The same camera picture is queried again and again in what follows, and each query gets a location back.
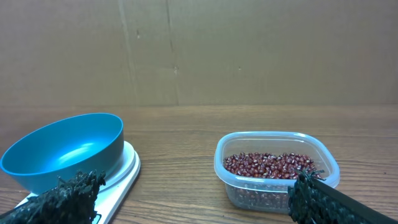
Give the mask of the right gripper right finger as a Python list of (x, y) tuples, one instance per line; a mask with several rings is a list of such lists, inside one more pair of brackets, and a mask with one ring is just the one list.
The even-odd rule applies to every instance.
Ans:
[(322, 170), (297, 171), (297, 180), (288, 188), (289, 217), (300, 224), (397, 224), (397, 220), (377, 212), (325, 184)]

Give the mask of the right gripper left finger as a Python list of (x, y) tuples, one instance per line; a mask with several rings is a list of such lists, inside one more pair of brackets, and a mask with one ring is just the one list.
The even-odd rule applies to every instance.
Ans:
[(1, 224), (92, 224), (102, 215), (95, 210), (106, 173), (78, 171), (70, 180), (58, 178), (57, 186), (1, 215)]

